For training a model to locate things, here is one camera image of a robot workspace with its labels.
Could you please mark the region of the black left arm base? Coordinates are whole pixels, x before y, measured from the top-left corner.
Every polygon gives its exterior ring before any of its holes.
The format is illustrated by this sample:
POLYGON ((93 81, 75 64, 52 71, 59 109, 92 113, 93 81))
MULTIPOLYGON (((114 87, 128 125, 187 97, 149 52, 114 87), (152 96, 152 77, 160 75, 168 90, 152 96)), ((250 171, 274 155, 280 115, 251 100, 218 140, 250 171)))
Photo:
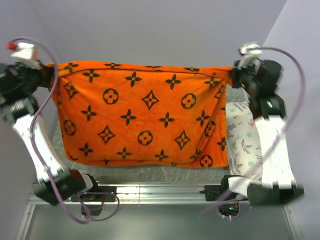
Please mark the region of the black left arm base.
POLYGON ((70 199, 71 202, 75 203, 80 203, 80 200, 84 203, 97 203, 87 206, 93 217, 99 216, 102 213, 105 203, 117 203, 115 210, 107 217, 107 219, 113 217, 120 208, 120 199, 117 196, 116 186, 100 185, 97 189, 91 188, 89 193, 84 193, 80 196, 74 195, 70 199))

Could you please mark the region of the orange patterned pillowcase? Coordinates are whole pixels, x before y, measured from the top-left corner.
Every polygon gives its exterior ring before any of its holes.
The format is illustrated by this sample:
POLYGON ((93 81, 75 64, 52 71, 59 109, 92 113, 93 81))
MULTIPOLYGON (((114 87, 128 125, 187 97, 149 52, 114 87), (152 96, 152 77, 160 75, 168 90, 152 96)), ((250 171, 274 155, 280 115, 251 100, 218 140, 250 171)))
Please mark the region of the orange patterned pillowcase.
POLYGON ((91 166, 226 167, 231 70, 59 64, 52 99, 66 157, 91 166))

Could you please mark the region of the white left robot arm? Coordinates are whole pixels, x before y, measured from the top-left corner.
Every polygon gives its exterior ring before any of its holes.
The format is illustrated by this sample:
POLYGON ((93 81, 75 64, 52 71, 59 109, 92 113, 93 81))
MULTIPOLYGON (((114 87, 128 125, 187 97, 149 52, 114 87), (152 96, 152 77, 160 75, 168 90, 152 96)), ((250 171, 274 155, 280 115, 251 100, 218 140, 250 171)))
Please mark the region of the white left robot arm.
POLYGON ((66 200, 76 194, 96 201, 101 195, 98 183, 90 174, 68 169, 60 161, 47 135, 42 107, 33 93, 38 87, 49 88, 54 68, 40 65, 31 68, 21 62, 0 65, 0 105, 2 119, 24 142, 33 161, 39 183, 33 193, 43 201, 56 206, 59 197, 66 200))

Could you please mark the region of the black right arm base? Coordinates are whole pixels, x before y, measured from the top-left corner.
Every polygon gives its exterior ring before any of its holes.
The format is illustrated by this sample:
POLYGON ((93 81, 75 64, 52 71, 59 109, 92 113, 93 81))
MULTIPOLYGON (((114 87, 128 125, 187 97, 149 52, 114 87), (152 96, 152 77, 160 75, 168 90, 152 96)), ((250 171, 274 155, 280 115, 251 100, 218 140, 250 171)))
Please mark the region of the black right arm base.
POLYGON ((212 202, 212 205, 203 210, 200 214, 204 215, 213 210, 217 210, 222 218, 232 220, 250 209, 251 206, 248 205, 245 210, 241 210, 240 202, 246 201, 247 199, 238 193, 231 192, 227 197, 221 197, 225 190, 226 188, 220 184, 205 185, 200 193, 204 194, 205 201, 212 202))

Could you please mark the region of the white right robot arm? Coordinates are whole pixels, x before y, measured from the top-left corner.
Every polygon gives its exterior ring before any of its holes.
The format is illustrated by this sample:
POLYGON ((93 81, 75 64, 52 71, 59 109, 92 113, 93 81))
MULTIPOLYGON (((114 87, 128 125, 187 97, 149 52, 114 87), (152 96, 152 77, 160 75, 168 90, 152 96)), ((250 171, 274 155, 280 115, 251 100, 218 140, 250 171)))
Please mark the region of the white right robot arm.
POLYGON ((249 95, 249 109, 259 135, 261 158, 251 170, 262 169, 261 181, 244 176, 227 176, 222 180, 220 194, 226 200, 237 194, 253 206, 280 206, 304 196, 305 190, 296 182, 290 166, 284 100, 276 93, 282 66, 274 60, 254 63, 234 63, 230 73, 234 88, 242 88, 249 95))

